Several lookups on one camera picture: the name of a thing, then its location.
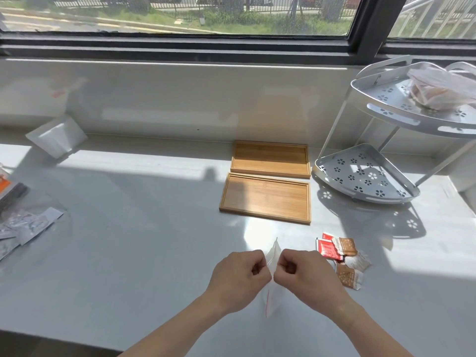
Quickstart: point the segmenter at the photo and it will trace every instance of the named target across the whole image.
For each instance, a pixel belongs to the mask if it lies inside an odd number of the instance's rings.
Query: red car
[[[320,7],[322,0],[301,0],[301,5],[304,7]],[[346,8],[357,9],[360,0],[345,0]]]

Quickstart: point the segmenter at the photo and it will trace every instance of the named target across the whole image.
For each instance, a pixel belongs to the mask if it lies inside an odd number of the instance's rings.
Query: window frame
[[[361,0],[347,36],[10,32],[0,56],[245,64],[368,65],[411,54],[438,64],[476,61],[476,40],[387,40],[406,0]]]

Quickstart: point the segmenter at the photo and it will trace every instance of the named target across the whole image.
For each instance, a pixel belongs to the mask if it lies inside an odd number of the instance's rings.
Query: shelf leg
[[[340,107],[339,113],[337,114],[336,120],[334,121],[334,124],[332,124],[332,127],[330,128],[330,132],[327,135],[327,138],[326,138],[326,141],[324,142],[324,145],[322,146],[322,149],[321,149],[321,152],[319,153],[318,159],[320,159],[322,154],[324,154],[324,150],[327,148],[327,145],[329,144],[330,138],[332,137],[332,134],[334,133],[334,130],[336,130],[337,123],[339,122],[339,119],[342,116],[342,113],[344,112],[344,109],[346,108],[346,105],[347,105],[347,98],[342,103],[342,106]]]
[[[377,150],[382,151],[399,129],[400,129],[400,126],[396,126],[392,130],[392,132],[389,134],[389,136],[384,140],[384,142],[378,147]]]
[[[357,139],[356,143],[354,144],[354,147],[356,147],[357,145],[359,145],[361,142],[362,142],[362,137],[365,135],[365,133],[370,129],[370,126],[372,125],[372,123],[374,122],[375,118],[372,117],[372,119],[370,119],[370,121],[368,122],[367,126],[365,127],[364,131],[362,132],[362,134],[360,134],[360,137]]]
[[[474,145],[476,145],[476,139],[475,140],[470,140],[466,144],[464,144],[460,149],[456,150],[453,154],[451,154],[449,157],[447,157],[444,161],[439,163],[436,167],[430,170],[429,173],[427,173],[425,176],[421,177],[416,183],[416,186],[419,186],[421,183],[423,183],[425,180],[430,178],[432,175],[435,175],[437,172],[439,172],[441,169],[446,167],[449,163],[455,161],[458,159],[461,155],[466,153],[469,149],[471,149]]]

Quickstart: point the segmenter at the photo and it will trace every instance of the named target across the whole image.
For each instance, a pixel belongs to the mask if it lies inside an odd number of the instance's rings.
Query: white table
[[[310,226],[218,211],[231,144],[91,137],[56,164],[0,139],[0,162],[67,213],[0,262],[0,329],[124,350],[204,291],[232,251],[315,248],[323,231],[355,239],[374,265],[352,296],[416,356],[476,350],[476,224],[446,176],[409,206],[354,203],[311,179]],[[310,150],[314,160],[318,150]],[[417,180],[432,161],[391,158]],[[329,320],[286,293],[257,298],[208,330],[190,356],[357,356]]]

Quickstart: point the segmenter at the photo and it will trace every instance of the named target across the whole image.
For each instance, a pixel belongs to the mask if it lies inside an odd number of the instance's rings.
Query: wooden tray
[[[276,177],[311,178],[307,145],[235,142],[231,171]]]
[[[309,183],[228,173],[220,211],[311,223]]]

